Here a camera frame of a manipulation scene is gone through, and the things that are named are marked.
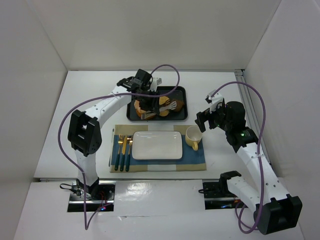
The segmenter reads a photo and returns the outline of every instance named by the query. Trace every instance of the yellow mug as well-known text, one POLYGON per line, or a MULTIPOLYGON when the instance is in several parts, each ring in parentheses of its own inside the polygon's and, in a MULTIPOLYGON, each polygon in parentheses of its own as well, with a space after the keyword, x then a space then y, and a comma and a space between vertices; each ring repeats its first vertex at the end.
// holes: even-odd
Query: yellow mug
POLYGON ((198 151, 198 143, 200 143, 202 139, 202 132, 198 126, 190 126, 185 132, 185 142, 193 150, 198 151))

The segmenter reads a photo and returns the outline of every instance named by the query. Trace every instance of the white wall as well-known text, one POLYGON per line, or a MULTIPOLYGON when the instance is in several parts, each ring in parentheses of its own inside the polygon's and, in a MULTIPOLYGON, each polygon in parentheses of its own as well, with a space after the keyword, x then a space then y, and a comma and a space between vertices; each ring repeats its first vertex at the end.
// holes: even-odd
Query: white wall
POLYGON ((243 69, 280 0, 28 0, 70 70, 243 69))
POLYGON ((0 239, 14 237, 67 70, 25 0, 0 1, 0 239))
MULTIPOLYGON (((282 0, 245 70, 266 104, 271 163, 302 200, 306 240, 318 239, 320 208, 320 0, 282 0)), ((258 118, 259 99, 251 94, 258 118)))

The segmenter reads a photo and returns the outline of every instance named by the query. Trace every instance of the placemat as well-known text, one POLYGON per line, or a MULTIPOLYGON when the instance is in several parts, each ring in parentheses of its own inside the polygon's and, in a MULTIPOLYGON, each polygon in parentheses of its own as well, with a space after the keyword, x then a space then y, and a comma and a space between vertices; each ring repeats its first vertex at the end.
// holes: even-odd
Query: placemat
MULTIPOLYGON (((119 150, 119 134, 133 136, 138 131, 148 131, 148 125, 115 125, 112 138, 112 153, 109 166, 111 173, 134 173, 134 172, 165 172, 165 171, 205 171, 207 169, 204 146, 202 141, 198 145, 198 151, 194 151, 185 141, 186 130, 191 125, 174 125, 173 131, 181 133, 182 137, 182 158, 179 160, 136 160, 131 156, 129 171, 115 171, 115 163, 119 150)), ((127 160, 129 146, 125 150, 125 162, 127 160)))

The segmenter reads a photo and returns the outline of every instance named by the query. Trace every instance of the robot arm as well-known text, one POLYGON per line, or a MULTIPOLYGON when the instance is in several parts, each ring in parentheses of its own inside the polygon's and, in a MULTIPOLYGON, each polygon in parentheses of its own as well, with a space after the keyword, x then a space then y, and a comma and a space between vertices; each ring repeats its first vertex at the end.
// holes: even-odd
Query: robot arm
MULTIPOLYGON (((77 185, 86 187, 90 195, 95 195, 95 189, 99 184, 96 171, 96 152, 102 144, 100 129, 106 121, 120 108, 132 101, 131 95, 119 95, 121 93, 140 93, 155 95, 160 78, 153 79, 152 76, 139 69, 135 77, 124 78, 110 93, 114 97, 103 99, 85 111, 75 110, 71 115, 68 140, 75 150, 77 164, 85 172, 86 186, 82 172, 78 171, 77 185)), ((133 97, 139 100, 140 107, 146 111, 159 111, 159 99, 154 97, 133 97)))
POLYGON ((264 152, 260 149, 257 154, 258 138, 254 131, 246 126, 245 108, 241 102, 231 101, 225 104, 220 93, 211 97, 209 93, 205 99, 211 106, 203 112, 197 113, 196 124, 201 132, 209 128, 220 128, 225 131, 228 143, 247 166, 256 189, 251 187, 237 171, 221 174, 219 183, 222 192, 232 193, 253 212, 256 219, 261 196, 261 173, 258 157, 261 157, 264 175, 264 197, 262 215, 257 225, 262 234, 270 234, 281 230, 294 228, 302 209, 302 202, 298 196, 292 197, 288 190, 280 183, 264 152))

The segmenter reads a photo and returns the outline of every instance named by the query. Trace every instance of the mug handle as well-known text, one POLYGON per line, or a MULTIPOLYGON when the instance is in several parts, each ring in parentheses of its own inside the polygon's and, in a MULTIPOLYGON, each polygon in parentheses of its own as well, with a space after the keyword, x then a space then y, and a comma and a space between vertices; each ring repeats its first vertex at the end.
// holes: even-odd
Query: mug handle
POLYGON ((198 151, 198 143, 196 141, 193 142, 192 149, 198 151))

